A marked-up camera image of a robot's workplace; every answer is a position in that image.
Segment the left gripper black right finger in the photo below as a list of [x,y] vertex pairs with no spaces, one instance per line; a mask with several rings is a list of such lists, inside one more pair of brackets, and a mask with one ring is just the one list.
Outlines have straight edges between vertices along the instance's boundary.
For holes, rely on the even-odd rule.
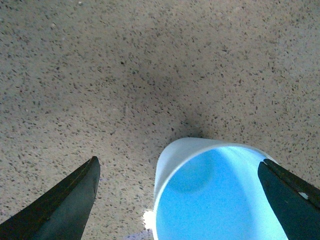
[[320,189],[270,159],[258,166],[266,198],[289,240],[320,238]]

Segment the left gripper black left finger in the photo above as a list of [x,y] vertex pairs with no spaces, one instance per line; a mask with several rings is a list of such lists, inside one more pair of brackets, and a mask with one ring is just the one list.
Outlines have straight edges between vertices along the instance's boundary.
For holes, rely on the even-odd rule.
[[2,240],[80,240],[94,205],[101,167],[96,156],[0,225]]

